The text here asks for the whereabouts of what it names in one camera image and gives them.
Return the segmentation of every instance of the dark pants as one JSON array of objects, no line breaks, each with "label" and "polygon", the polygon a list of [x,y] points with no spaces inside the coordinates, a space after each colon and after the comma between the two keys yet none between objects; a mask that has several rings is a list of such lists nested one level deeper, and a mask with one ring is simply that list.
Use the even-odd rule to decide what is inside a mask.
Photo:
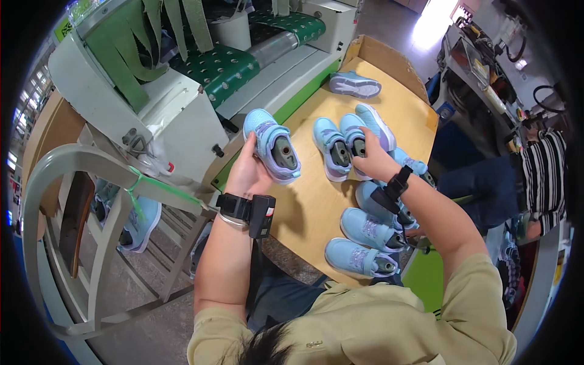
[{"label": "dark pants", "polygon": [[461,207],[478,228],[489,229],[521,213],[519,173],[512,156],[505,155],[447,172],[438,180],[437,189],[451,199],[472,195]]},{"label": "dark pants", "polygon": [[[390,256],[399,263],[398,253]],[[263,256],[262,266],[262,284],[256,296],[255,309],[248,320],[248,327],[252,331],[301,317],[310,310],[314,301],[325,291],[323,288],[310,286],[290,277],[266,256]],[[399,274],[375,278],[371,281],[371,285],[382,281],[404,286]]]}]

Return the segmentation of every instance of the children's shoe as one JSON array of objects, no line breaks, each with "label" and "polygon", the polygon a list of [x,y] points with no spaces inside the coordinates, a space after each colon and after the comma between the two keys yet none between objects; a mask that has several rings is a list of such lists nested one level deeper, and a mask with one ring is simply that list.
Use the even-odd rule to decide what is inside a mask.
[{"label": "children's shoe", "polygon": [[346,238],[333,238],[325,247],[326,261],[338,270],[368,277],[388,277],[398,270],[398,263],[387,253],[365,248]]},{"label": "children's shoe", "polygon": [[352,95],[361,99],[373,98],[381,92],[379,81],[359,76],[355,71],[331,74],[329,86],[333,93]]},{"label": "children's shoe", "polygon": [[391,152],[398,146],[395,136],[390,128],[383,122],[381,116],[375,108],[369,104],[359,103],[355,107],[355,114],[357,114],[367,128],[369,128],[377,137],[379,143],[386,152]]},{"label": "children's shoe", "polygon": [[90,203],[91,210],[95,213],[100,223],[105,223],[109,211],[117,192],[120,190],[118,185],[114,185],[104,179],[99,178],[95,184],[95,194]]},{"label": "children's shoe", "polygon": [[326,177],[334,182],[345,181],[351,171],[350,152],[332,120],[323,117],[314,121],[312,141],[322,153]]},{"label": "children's shoe", "polygon": [[392,227],[396,232],[402,232],[403,230],[411,230],[412,228],[419,228],[420,225],[416,222],[416,218],[413,217],[409,209],[402,203],[401,199],[398,198],[399,214],[394,215]]},{"label": "children's shoe", "polygon": [[385,253],[399,252],[403,246],[391,248],[395,230],[358,208],[347,208],[340,217],[340,228],[351,241]]},{"label": "children's shoe", "polygon": [[377,218],[381,223],[389,227],[393,227],[395,214],[377,204],[371,198],[371,193],[378,187],[379,185],[373,181],[364,181],[359,184],[357,189],[355,189],[355,198],[357,199],[357,204],[362,210]]},{"label": "children's shoe", "polygon": [[[366,127],[365,123],[356,114],[348,113],[340,119],[340,131],[345,137],[347,147],[352,156],[365,157],[365,133],[359,127]],[[355,168],[358,180],[365,181],[371,178],[361,170]]]},{"label": "children's shoe", "polygon": [[144,252],[148,246],[150,233],[152,233],[152,230],[157,226],[158,221],[160,220],[160,214],[162,212],[162,204],[160,202],[154,201],[145,196],[139,196],[138,204],[144,212],[144,219],[141,220],[138,217],[135,208],[130,211],[130,216],[126,221],[124,228],[130,232],[132,243],[129,245],[120,245],[118,246],[118,249],[137,253]]},{"label": "children's shoe", "polygon": [[426,173],[426,171],[428,171],[428,166],[426,166],[426,164],[424,164],[422,161],[415,160],[415,159],[411,158],[400,147],[395,149],[394,155],[392,157],[402,167],[405,167],[406,165],[411,167],[414,174],[416,174],[418,176],[424,175]]},{"label": "children's shoe", "polygon": [[255,152],[278,184],[289,184],[300,176],[300,161],[290,142],[290,130],[278,125],[263,109],[254,109],[245,116],[244,141],[249,132],[257,137]]}]

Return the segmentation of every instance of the black hair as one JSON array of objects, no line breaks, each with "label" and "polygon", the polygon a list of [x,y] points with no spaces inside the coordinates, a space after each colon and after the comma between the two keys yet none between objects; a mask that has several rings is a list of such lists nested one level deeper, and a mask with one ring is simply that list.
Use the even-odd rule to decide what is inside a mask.
[{"label": "black hair", "polygon": [[[237,365],[283,365],[292,350],[292,345],[276,350],[288,335],[286,324],[279,324],[265,331],[258,331],[250,340],[243,340],[243,348],[235,355]],[[223,355],[220,365],[224,365]]]}]

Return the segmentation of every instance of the wooden table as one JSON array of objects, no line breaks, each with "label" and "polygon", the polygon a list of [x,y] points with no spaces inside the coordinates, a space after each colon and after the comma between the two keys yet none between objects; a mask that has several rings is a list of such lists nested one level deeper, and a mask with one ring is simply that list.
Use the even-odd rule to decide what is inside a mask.
[{"label": "wooden table", "polygon": [[351,171],[342,183],[329,181],[323,159],[312,142],[312,124],[328,117],[338,125],[346,113],[367,102],[375,107],[397,138],[400,148],[410,157],[428,162],[438,115],[405,86],[359,57],[352,59],[342,71],[355,70],[359,75],[378,80],[381,93],[369,100],[330,92],[327,85],[318,89],[288,120],[292,144],[302,164],[302,175],[289,185],[276,185],[269,192],[276,198],[272,235],[311,265],[339,283],[367,285],[370,279],[355,279],[332,268],[325,260],[324,249],[334,237],[344,237],[339,220],[343,210],[357,207],[354,191],[359,181]]}]

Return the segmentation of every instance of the silver bangle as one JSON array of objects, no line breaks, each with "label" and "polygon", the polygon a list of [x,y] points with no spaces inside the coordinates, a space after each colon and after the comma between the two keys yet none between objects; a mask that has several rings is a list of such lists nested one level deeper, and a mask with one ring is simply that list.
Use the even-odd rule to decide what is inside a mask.
[{"label": "silver bangle", "polygon": [[247,227],[247,226],[248,226],[248,225],[247,225],[247,223],[239,223],[239,222],[236,222],[236,221],[232,221],[232,220],[230,220],[229,218],[227,218],[227,217],[224,217],[224,216],[223,216],[223,214],[221,214],[220,212],[217,212],[217,215],[218,215],[218,216],[219,216],[219,217],[220,217],[222,220],[224,220],[225,222],[227,222],[227,223],[230,223],[230,224],[233,224],[233,225],[236,225],[237,227]]}]

